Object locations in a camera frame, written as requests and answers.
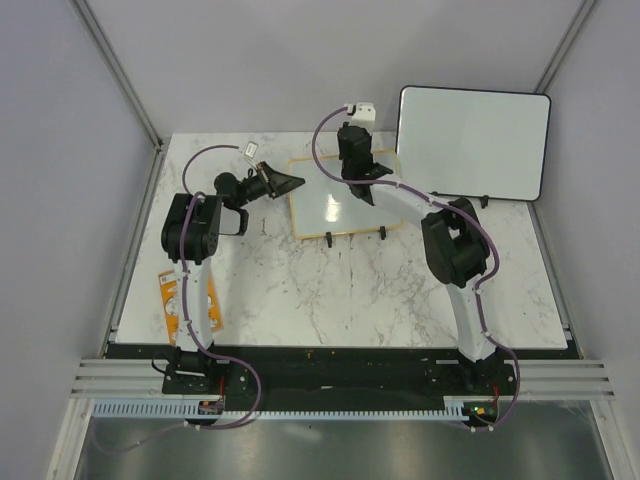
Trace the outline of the orange card package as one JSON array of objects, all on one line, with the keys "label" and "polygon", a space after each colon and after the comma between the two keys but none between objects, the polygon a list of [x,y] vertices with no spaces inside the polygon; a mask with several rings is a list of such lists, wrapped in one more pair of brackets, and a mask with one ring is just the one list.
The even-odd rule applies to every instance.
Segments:
[{"label": "orange card package", "polygon": [[[163,305],[163,312],[166,321],[167,333],[169,343],[172,346],[176,345],[179,318],[178,318],[178,303],[176,299],[177,295],[177,280],[173,270],[167,270],[158,275],[159,290]],[[224,328],[222,315],[220,311],[220,303],[215,288],[215,282],[212,275],[209,275],[208,280],[208,315],[211,324],[211,330],[213,332],[220,331]]]}]

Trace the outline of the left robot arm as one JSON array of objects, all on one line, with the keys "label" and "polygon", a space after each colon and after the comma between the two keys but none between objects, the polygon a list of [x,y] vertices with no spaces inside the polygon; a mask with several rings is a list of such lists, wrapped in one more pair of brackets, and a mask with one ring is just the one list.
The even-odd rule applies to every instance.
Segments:
[{"label": "left robot arm", "polygon": [[168,382],[185,381],[198,393],[211,392],[219,382],[217,360],[211,357],[209,280],[211,260],[223,235],[223,212],[228,211],[235,222],[232,234],[242,236],[249,222],[247,204],[262,197],[280,198],[304,184],[304,178],[260,162],[242,180],[230,172],[218,175],[213,194],[174,196],[161,231],[161,246],[174,264],[177,285],[178,327],[165,373]]}]

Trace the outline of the black framed whiteboard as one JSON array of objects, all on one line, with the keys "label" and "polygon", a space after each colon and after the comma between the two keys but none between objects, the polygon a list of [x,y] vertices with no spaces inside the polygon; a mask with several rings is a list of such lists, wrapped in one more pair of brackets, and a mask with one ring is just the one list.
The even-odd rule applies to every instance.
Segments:
[{"label": "black framed whiteboard", "polygon": [[440,195],[532,202],[542,190],[551,107],[545,94],[406,86],[401,176]]}]

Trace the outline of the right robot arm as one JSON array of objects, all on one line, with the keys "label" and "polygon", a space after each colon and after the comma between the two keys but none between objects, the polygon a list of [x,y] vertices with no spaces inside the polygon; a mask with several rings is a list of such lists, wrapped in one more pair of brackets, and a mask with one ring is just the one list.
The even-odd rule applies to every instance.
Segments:
[{"label": "right robot arm", "polygon": [[445,285],[457,327],[458,350],[467,361],[458,381],[467,392],[483,392],[494,381],[486,362],[496,351],[490,337],[479,287],[493,274],[487,259],[495,245],[466,198],[446,202],[403,183],[374,161],[372,136],[361,126],[344,123],[337,133],[341,178],[364,202],[415,225],[421,232],[427,266]]}]

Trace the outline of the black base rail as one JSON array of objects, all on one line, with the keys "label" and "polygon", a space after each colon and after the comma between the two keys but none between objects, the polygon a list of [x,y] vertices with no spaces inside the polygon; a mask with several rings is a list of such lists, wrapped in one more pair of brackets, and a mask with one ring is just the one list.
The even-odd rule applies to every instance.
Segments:
[{"label": "black base rail", "polygon": [[163,380],[165,394],[222,395],[226,405],[240,410],[436,409],[447,397],[505,400],[515,391],[515,373],[525,366],[565,366],[579,357],[574,346],[498,351],[474,366],[454,349],[219,346],[219,378],[206,387],[166,380],[173,352],[168,345],[114,344],[106,357],[142,361],[144,372]]}]

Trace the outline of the yellow framed whiteboard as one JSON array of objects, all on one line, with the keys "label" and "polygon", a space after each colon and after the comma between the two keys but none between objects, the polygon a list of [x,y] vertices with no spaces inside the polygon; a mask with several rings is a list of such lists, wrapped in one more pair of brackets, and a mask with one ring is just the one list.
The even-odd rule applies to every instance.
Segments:
[{"label": "yellow framed whiteboard", "polygon": [[354,197],[345,184],[324,175],[338,176],[342,162],[336,155],[291,159],[287,173],[305,179],[305,184],[289,194],[294,236],[298,239],[374,232],[381,226],[398,228],[402,219]]}]

